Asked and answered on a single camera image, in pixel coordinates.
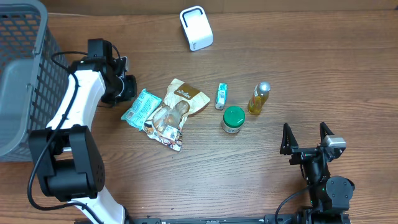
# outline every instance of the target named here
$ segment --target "green-lidded container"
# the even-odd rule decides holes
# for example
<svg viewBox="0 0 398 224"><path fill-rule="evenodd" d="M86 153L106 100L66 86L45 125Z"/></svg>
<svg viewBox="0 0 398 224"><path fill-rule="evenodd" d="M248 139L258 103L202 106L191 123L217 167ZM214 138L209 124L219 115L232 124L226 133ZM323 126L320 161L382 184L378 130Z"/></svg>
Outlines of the green-lidded container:
<svg viewBox="0 0 398 224"><path fill-rule="evenodd" d="M241 130L244 123L245 115L242 108L238 106L230 106L224 112L223 121L221 126L228 133L237 133Z"/></svg>

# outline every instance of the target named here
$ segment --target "bottle of oil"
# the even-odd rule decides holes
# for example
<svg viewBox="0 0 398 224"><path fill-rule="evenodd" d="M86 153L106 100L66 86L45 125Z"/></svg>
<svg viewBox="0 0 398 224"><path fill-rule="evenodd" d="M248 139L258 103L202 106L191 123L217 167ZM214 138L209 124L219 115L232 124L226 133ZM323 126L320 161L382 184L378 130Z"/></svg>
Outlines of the bottle of oil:
<svg viewBox="0 0 398 224"><path fill-rule="evenodd" d="M259 115L261 113L262 106L268 100L270 90L271 84L268 82L262 82L256 85L253 96L248 104L248 110L251 114Z"/></svg>

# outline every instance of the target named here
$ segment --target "wooden surface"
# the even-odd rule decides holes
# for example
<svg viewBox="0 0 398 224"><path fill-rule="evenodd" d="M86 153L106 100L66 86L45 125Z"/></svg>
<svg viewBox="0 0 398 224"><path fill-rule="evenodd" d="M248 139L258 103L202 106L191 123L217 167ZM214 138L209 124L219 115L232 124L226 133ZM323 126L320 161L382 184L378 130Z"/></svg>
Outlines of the wooden surface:
<svg viewBox="0 0 398 224"><path fill-rule="evenodd" d="M398 0L41 0L49 12L112 16L179 14L191 6L207 13L395 9Z"/></svg>
<svg viewBox="0 0 398 224"><path fill-rule="evenodd" d="M274 213L305 186L300 167L279 155L288 122L302 147L319 142L318 125L344 136L347 149L329 164L356 184L352 223L398 219L398 12L274 12L214 14L211 47L191 53L178 15L50 18L64 50L86 51L89 38L110 40L131 60L139 91L163 98L179 78L210 104L188 118L177 153L120 121L132 102L98 108L93 135L106 167L106 186L134 217L258 217ZM220 127L220 82L227 106L246 110L254 86L271 95L260 116L247 114L238 134ZM26 197L31 163L0 165L0 223L72 223L75 208L40 212ZM56 204L34 195L41 205ZM282 209L308 205L307 195Z"/></svg>

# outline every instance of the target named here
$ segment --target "blue plastic package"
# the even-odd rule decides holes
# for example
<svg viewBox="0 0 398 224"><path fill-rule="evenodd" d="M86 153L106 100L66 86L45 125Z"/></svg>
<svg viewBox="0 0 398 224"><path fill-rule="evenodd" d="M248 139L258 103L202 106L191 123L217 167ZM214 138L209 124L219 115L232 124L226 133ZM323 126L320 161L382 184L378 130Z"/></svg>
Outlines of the blue plastic package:
<svg viewBox="0 0 398 224"><path fill-rule="evenodd" d="M161 102L162 99L143 89L130 109L122 115L121 120L127 121L131 126L141 131L144 122Z"/></svg>

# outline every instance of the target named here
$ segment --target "gray plastic bin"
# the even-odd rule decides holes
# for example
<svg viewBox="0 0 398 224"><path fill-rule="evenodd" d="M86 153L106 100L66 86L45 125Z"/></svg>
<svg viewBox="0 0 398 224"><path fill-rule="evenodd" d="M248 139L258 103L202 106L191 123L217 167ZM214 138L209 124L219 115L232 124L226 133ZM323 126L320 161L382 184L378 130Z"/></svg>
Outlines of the gray plastic bin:
<svg viewBox="0 0 398 224"><path fill-rule="evenodd" d="M0 161L32 160L27 137L45 128L67 89L68 74L51 62L60 49L47 21L39 1L0 1Z"/></svg>

